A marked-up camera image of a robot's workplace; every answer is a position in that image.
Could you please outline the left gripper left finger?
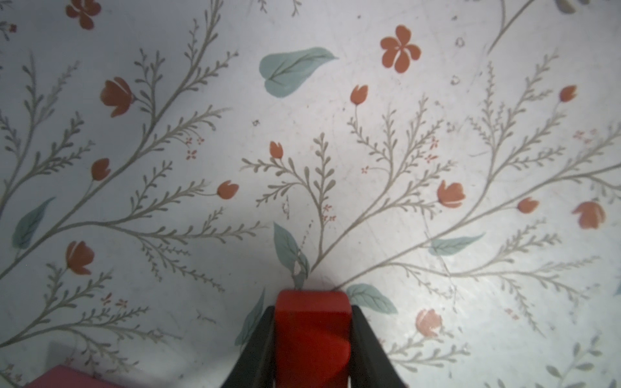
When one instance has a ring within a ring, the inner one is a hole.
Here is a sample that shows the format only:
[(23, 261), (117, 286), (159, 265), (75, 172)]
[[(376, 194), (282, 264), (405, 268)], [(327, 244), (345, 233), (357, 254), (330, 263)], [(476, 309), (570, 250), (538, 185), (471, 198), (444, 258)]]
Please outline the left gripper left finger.
[(275, 307), (268, 307), (221, 388), (274, 387), (275, 337)]

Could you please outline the pink block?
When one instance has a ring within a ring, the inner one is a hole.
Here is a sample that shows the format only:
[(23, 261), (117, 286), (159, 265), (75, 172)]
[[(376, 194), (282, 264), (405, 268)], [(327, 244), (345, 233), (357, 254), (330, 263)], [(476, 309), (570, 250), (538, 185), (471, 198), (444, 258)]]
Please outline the pink block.
[(73, 370), (64, 365), (58, 365), (25, 388), (123, 388), (115, 383), (93, 378), (87, 373)]

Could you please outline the long red block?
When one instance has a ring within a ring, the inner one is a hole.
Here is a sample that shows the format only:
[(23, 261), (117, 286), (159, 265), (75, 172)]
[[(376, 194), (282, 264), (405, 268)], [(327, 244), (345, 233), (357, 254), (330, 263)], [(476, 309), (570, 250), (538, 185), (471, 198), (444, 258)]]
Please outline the long red block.
[(348, 386), (352, 317), (343, 292), (280, 292), (275, 305), (276, 386)]

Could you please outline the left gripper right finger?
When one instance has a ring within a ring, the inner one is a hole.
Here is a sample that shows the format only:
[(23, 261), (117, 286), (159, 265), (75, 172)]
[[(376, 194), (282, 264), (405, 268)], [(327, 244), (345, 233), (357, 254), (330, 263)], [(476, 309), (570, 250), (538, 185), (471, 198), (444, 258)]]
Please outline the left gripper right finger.
[(405, 388), (362, 309), (352, 306), (349, 377), (353, 388)]

